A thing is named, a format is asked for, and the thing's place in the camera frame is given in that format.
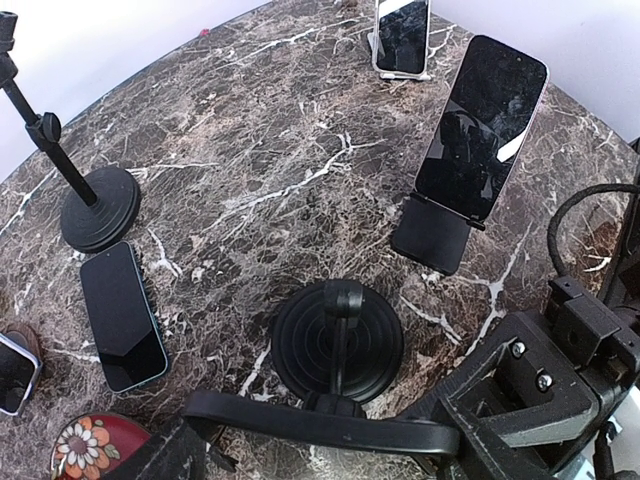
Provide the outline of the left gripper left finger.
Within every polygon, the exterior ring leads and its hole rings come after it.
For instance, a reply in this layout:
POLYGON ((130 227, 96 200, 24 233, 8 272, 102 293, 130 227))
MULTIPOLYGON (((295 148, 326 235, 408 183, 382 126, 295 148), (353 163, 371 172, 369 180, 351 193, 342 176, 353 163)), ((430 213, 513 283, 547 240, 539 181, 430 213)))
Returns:
POLYGON ((213 464, 235 472, 235 459, 215 445, 222 427, 211 420, 172 417, 105 479, 204 479, 213 464))

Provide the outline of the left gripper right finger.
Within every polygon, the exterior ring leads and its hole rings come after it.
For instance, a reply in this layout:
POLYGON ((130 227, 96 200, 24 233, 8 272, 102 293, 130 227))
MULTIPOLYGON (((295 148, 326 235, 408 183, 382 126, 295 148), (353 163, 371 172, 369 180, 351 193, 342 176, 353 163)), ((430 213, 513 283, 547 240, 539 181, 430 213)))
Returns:
POLYGON ((602 302, 570 277, 544 313, 506 315, 448 376, 400 413, 456 428, 440 479, 550 479, 593 439, 639 380, 639 290, 602 302))

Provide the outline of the large blue-edged smartphone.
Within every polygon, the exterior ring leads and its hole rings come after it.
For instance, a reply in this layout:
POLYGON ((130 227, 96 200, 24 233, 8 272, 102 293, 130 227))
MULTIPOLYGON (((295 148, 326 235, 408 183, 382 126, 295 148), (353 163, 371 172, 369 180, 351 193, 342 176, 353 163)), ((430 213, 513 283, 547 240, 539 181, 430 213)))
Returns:
POLYGON ((124 393, 169 370, 133 247, 121 241, 80 268, 94 344, 109 389, 124 393))

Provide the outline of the short black round-base stand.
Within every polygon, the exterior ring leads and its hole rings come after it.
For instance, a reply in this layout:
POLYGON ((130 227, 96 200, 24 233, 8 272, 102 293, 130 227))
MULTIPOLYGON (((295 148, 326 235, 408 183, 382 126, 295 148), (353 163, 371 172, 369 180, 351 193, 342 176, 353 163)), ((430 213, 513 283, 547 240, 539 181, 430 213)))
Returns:
POLYGON ((276 316, 274 368, 303 405, 296 409, 199 390, 183 415, 202 437, 231 427, 337 449, 453 457, 460 435, 429 420, 371 420, 363 406, 381 395, 402 363, 404 337, 394 309, 353 280, 317 282, 295 293, 276 316))

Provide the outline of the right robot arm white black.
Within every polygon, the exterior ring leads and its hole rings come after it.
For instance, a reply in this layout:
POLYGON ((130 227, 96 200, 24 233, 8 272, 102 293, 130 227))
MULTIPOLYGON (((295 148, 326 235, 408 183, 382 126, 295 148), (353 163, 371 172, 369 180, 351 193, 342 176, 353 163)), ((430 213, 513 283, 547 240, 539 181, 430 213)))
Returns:
POLYGON ((620 237, 617 241, 612 263, 607 267, 605 282, 600 290, 605 303, 614 306, 623 304, 639 307, 639 166, 636 166, 632 183, 603 183, 588 186, 576 192, 561 204, 551 217, 547 227, 548 254, 557 277, 569 277, 558 248, 558 230, 568 212, 590 196, 621 193, 631 196, 625 210, 620 237))

